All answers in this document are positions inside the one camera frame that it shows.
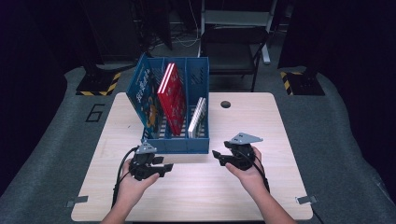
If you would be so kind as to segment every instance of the table top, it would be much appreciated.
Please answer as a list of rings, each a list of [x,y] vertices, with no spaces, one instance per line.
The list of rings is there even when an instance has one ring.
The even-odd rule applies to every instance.
[[[231,107],[221,107],[222,101],[230,102]],[[173,170],[146,190],[127,220],[262,220],[239,180],[220,166],[211,152],[231,155],[223,142],[238,133],[263,138],[251,145],[262,153],[271,194],[294,219],[311,218],[310,204],[295,200],[306,192],[274,96],[265,92],[210,92],[208,108],[209,154],[162,154],[163,163],[174,163]],[[78,195],[88,196],[88,201],[75,204],[73,220],[105,217],[120,162],[132,147],[140,145],[142,131],[143,124],[126,94],[117,94]]]

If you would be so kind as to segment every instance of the blue bin divider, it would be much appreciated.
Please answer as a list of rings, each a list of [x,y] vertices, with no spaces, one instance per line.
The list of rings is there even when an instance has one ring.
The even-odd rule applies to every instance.
[[[160,138],[149,139],[143,131],[141,141],[147,141],[157,148],[158,154],[207,154],[209,151],[209,60],[202,58],[148,58],[152,72],[160,84],[166,66],[169,63],[177,65],[177,71],[182,78],[183,89],[186,92],[187,113],[184,119],[182,134],[173,136],[166,119],[163,119]],[[203,129],[199,138],[189,138],[188,129],[193,110],[200,97],[206,98],[206,114]]]

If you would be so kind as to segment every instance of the small black object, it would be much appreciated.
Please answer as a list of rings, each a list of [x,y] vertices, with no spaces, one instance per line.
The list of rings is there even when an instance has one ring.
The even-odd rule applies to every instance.
[[[230,108],[231,103],[228,102],[228,101],[223,101],[223,102],[220,103],[220,105],[221,105],[221,107],[223,107],[223,108]]]

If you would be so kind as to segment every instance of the black cable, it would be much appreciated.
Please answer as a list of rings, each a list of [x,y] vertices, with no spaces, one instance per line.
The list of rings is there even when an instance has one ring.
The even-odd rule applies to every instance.
[[[314,208],[312,208],[312,211],[314,212],[315,216],[319,219],[319,222],[320,222],[321,224],[324,224],[323,220],[320,218],[320,216],[318,215],[318,213],[315,212]]]
[[[120,167],[119,167],[119,171],[118,171],[118,173],[117,173],[116,185],[114,186],[114,189],[113,189],[113,202],[112,202],[112,204],[111,204],[111,207],[113,207],[114,204],[115,204],[116,201],[117,201],[117,196],[119,195],[119,188],[120,188],[120,182],[121,182],[121,180],[122,180],[126,175],[129,174],[129,172],[128,172],[126,175],[124,175],[124,176],[122,177],[122,179],[120,179],[120,175],[121,175],[121,171],[122,171],[122,166],[123,166],[123,164],[125,163],[126,158],[128,158],[129,154],[131,154],[133,151],[136,151],[137,149],[138,149],[138,147],[134,147],[134,148],[132,148],[131,150],[129,150],[129,151],[125,154],[124,158],[123,158],[122,161],[121,161],[121,164],[120,164]]]
[[[268,192],[270,192],[270,186],[268,184],[268,179],[265,177],[265,173],[260,169],[259,166],[256,165],[256,163],[254,163],[254,161],[252,161],[247,155],[243,154],[242,152],[235,150],[235,149],[231,149],[231,152],[237,152],[239,155],[243,156],[247,161],[250,162],[250,164],[252,164],[256,170],[260,173],[260,175],[262,176],[262,181],[264,182],[264,186],[267,188]]]

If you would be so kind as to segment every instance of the silver metal piece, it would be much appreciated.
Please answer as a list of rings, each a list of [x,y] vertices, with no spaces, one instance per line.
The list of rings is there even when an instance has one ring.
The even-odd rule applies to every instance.
[[[64,207],[73,207],[76,203],[85,203],[88,201],[88,196],[81,196],[67,201]]]
[[[244,145],[254,142],[262,142],[262,138],[256,137],[247,133],[239,133],[229,141],[232,144]]]
[[[296,197],[296,202],[299,204],[303,204],[303,203],[317,203],[318,199],[317,196],[313,195],[313,196],[305,196],[305,197],[300,197],[297,198]]]
[[[153,147],[150,143],[145,141],[137,149],[136,154],[146,154],[146,153],[156,153],[156,152],[157,152],[157,148]]]

